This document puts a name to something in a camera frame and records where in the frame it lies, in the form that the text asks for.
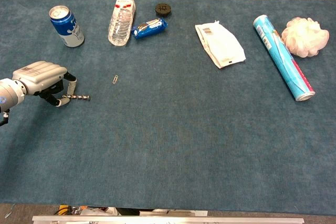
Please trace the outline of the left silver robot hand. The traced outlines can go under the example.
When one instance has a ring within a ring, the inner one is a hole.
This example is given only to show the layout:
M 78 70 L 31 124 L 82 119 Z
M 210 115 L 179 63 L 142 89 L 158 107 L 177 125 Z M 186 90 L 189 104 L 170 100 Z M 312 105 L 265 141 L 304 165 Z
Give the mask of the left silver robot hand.
M 37 61 L 13 72 L 12 80 L 19 85 L 24 95 L 34 95 L 49 104 L 60 107 L 70 102 L 70 98 L 54 97 L 64 89 L 63 80 L 68 81 L 68 95 L 73 95 L 77 79 L 67 68 L 52 62 Z

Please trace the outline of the silver bead chain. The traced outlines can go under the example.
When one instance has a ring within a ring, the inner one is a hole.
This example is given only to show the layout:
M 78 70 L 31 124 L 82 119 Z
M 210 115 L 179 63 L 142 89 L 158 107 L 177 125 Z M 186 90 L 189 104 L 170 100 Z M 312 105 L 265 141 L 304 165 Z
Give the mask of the silver bead chain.
M 71 100 L 71 99 L 76 99 L 76 100 L 91 100 L 90 95 L 77 95 L 77 94 L 63 94 L 62 95 L 62 100 Z

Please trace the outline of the blue and white soda can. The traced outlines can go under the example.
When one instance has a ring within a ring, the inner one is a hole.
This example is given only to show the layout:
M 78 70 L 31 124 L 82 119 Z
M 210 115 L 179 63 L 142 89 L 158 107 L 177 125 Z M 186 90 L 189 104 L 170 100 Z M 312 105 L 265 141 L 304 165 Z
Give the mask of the blue and white soda can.
M 78 47 L 83 44 L 85 37 L 78 25 L 74 14 L 64 5 L 54 6 L 49 11 L 52 25 L 67 47 Z

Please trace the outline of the clear plastic water bottle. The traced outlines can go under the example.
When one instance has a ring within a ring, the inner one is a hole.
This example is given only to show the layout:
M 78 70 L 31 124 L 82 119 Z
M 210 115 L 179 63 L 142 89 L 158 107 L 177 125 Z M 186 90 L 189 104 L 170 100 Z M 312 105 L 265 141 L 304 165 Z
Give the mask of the clear plastic water bottle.
M 128 42 L 135 10 L 134 0 L 116 0 L 108 29 L 108 40 L 113 45 L 124 46 Z

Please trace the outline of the blue Oreo cookie pack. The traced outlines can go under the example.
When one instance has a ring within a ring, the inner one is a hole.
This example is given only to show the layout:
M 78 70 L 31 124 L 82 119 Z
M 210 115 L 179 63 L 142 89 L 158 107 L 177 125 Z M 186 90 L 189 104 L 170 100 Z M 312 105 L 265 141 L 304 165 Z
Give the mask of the blue Oreo cookie pack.
M 135 39 L 140 39 L 161 33 L 166 27 L 167 22 L 163 18 L 156 18 L 133 27 L 131 34 Z

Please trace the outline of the teal felt table cloth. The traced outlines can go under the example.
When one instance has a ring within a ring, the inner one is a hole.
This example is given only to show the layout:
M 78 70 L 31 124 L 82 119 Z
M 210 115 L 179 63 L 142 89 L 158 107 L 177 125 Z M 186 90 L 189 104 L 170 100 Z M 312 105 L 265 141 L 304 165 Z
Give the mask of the teal felt table cloth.
M 115 0 L 0 0 L 0 79 L 44 60 L 90 101 L 27 96 L 0 127 L 0 203 L 336 215 L 336 0 L 167 0 L 164 32 L 108 41 Z M 67 6 L 85 40 L 49 17 Z M 297 102 L 253 27 L 294 17 L 327 29 L 296 58 L 315 95 Z M 228 29 L 246 60 L 221 69 L 195 25 Z M 116 84 L 112 83 L 118 75 Z

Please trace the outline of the black round chess piece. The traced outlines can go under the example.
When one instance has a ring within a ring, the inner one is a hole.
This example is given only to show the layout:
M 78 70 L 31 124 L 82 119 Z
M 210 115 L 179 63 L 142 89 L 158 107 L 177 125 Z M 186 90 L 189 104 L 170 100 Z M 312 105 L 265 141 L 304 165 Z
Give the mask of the black round chess piece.
M 155 6 L 155 13 L 160 17 L 166 17 L 171 13 L 171 7 L 167 3 L 158 3 Z

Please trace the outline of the white crumpled paper bag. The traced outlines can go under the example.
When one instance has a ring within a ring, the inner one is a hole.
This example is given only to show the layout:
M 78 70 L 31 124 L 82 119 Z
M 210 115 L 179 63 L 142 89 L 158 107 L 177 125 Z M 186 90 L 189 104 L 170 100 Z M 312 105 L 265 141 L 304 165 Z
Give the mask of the white crumpled paper bag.
M 217 68 L 246 60 L 244 49 L 237 38 L 219 20 L 195 25 L 195 30 L 204 50 Z

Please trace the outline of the light blue plastic wrap roll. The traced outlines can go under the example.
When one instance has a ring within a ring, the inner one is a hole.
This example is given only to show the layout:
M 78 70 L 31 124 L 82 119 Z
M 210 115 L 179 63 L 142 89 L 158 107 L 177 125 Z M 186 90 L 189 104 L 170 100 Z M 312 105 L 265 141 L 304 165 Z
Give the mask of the light blue plastic wrap roll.
M 254 20 L 253 26 L 295 100 L 300 102 L 313 97 L 315 91 L 280 38 L 268 16 L 258 16 Z

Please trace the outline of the white mesh bath sponge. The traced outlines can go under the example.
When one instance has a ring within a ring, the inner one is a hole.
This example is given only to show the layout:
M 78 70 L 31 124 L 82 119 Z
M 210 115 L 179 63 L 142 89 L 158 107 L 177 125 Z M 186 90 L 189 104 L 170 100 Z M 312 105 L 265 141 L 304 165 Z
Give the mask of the white mesh bath sponge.
M 329 31 L 311 18 L 295 17 L 288 21 L 281 39 L 290 53 L 301 58 L 316 56 L 329 40 Z

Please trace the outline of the aluminium profile rail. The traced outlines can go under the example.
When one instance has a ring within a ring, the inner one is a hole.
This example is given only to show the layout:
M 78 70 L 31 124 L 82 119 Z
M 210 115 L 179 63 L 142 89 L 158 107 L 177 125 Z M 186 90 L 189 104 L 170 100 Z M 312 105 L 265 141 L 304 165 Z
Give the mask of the aluminium profile rail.
M 33 224 L 305 224 L 302 218 L 33 216 Z

